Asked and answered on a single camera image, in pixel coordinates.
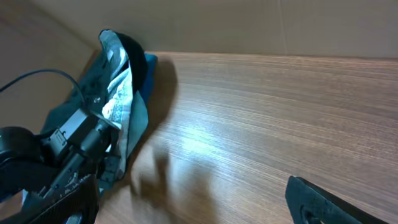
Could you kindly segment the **black shorts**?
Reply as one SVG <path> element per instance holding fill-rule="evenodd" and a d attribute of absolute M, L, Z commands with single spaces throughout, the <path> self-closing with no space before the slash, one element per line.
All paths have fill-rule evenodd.
<path fill-rule="evenodd" d="M 136 93 L 149 69 L 143 48 L 133 38 L 107 29 L 100 32 L 99 41 L 102 51 L 79 81 L 87 108 L 96 113 L 101 113 L 111 99 L 111 87 L 122 81 L 118 75 L 131 72 L 132 80 L 127 85 Z"/>

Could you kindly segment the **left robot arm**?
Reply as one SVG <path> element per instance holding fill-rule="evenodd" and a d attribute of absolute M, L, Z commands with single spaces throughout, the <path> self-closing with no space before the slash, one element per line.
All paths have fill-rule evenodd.
<path fill-rule="evenodd" d="M 76 110 L 63 125 L 41 135 L 21 127 L 1 129 L 1 200 L 25 190 L 49 197 L 93 175 L 112 187 L 120 153 L 120 128 L 103 116 Z"/>

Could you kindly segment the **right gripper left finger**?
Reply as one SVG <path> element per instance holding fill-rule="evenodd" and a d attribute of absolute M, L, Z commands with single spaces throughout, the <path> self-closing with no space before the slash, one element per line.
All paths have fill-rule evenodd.
<path fill-rule="evenodd" d="M 2 220 L 1 224 L 57 224 L 65 223 L 73 215 L 81 215 L 81 223 L 94 224 L 99 199 L 97 179 L 94 175 L 87 175 L 38 205 Z"/>

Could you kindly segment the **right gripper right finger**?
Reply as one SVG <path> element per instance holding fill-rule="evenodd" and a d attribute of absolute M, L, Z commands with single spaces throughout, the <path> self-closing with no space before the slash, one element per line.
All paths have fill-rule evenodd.
<path fill-rule="evenodd" d="M 289 177 L 285 199 L 295 224 L 383 223 L 301 177 Z"/>

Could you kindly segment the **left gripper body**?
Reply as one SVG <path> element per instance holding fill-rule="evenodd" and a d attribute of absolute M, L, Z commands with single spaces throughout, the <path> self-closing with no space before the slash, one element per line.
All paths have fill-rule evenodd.
<path fill-rule="evenodd" d="M 52 187 L 63 187 L 79 176 L 93 174 L 100 187 L 116 181 L 121 153 L 117 149 L 120 129 L 103 116 L 76 110 L 66 122 L 40 141 L 55 166 Z"/>

